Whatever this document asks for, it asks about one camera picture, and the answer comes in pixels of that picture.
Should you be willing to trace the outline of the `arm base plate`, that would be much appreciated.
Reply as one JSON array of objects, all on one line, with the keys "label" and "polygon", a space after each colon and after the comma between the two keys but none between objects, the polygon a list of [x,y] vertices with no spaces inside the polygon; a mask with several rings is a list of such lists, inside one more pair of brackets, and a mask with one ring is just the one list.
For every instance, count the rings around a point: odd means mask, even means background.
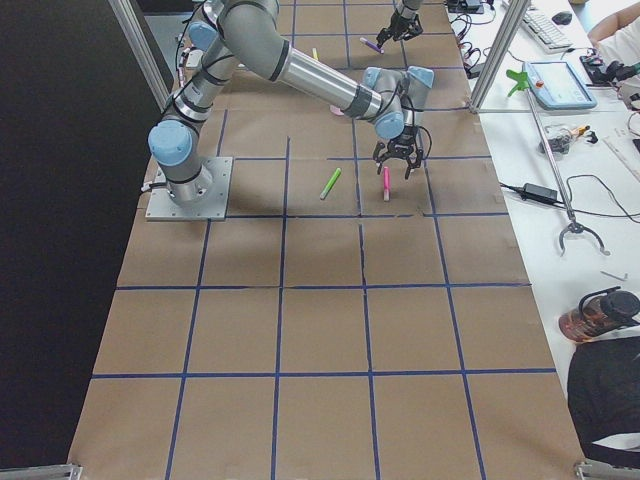
[{"label": "arm base plate", "polygon": [[201,171],[193,181],[170,183],[157,168],[150,191],[146,219],[149,221],[224,221],[232,178],[233,157],[200,157]]}]

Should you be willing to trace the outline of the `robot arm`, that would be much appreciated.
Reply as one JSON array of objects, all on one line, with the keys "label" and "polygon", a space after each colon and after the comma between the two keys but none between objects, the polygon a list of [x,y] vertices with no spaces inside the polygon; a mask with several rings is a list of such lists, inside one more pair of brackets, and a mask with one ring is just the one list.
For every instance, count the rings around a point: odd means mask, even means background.
[{"label": "robot arm", "polygon": [[148,135],[172,204],[200,204],[221,179],[198,156],[197,147],[215,97],[239,65],[316,97],[347,117],[371,123],[379,138],[373,154],[376,164],[402,159],[408,172],[422,165],[424,151],[417,136],[433,71],[419,66],[404,71],[369,67],[356,82],[295,49],[277,31],[278,14],[276,1],[206,1],[195,14],[188,35],[204,52],[200,65],[167,99],[160,122]]},{"label": "robot arm", "polygon": [[382,28],[376,36],[376,44],[380,50],[383,50],[389,39],[394,42],[408,41],[423,33],[419,17],[422,3],[422,0],[401,0],[395,6],[389,25]]}]

